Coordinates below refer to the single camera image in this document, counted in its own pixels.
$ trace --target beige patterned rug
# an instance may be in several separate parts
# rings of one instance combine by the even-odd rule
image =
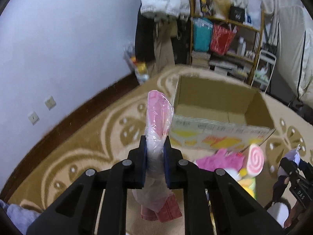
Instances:
[[[148,92],[156,89],[172,101],[179,74],[192,74],[241,84],[208,70],[186,66],[172,66],[164,70],[105,109],[55,149],[24,180],[9,203],[42,211],[85,170],[109,169],[114,163],[127,158],[128,151],[138,146],[140,136],[144,133]],[[264,98],[277,130],[261,146],[268,157],[263,172],[257,177],[257,200],[263,206],[270,201],[272,186],[276,181],[275,175],[270,175],[269,167],[278,167],[279,156],[300,144],[302,158],[312,163],[313,157],[313,127],[275,99],[266,95]],[[212,154],[208,150],[175,147],[190,161]],[[175,194],[183,212],[182,192],[177,190]],[[295,203],[288,190],[285,197],[291,205]],[[144,221],[140,218],[140,206],[129,191],[126,230],[130,235],[184,234],[184,218],[164,224]]]

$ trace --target red bag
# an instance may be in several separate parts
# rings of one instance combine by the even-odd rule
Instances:
[[[210,44],[211,51],[219,55],[225,55],[236,35],[236,32],[237,28],[231,31],[230,28],[225,28],[221,26],[221,24],[214,24],[212,40]]]

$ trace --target white bottle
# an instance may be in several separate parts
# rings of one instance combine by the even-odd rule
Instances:
[[[241,48],[241,56],[245,56],[245,51],[246,51],[246,42],[242,43],[242,48]]]
[[[243,44],[244,44],[244,39],[242,37],[240,37],[239,43],[238,43],[238,48],[237,48],[237,56],[241,56]]]

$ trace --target wall outlet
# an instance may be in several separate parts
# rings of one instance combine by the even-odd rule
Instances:
[[[32,125],[35,125],[39,121],[39,117],[35,111],[28,115],[28,119],[32,122]]]
[[[49,110],[51,110],[52,108],[55,107],[55,105],[57,105],[52,96],[50,96],[44,103]]]

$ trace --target teal bag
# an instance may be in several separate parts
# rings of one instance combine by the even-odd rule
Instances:
[[[213,23],[207,18],[194,18],[193,21],[193,49],[208,52],[213,32]]]

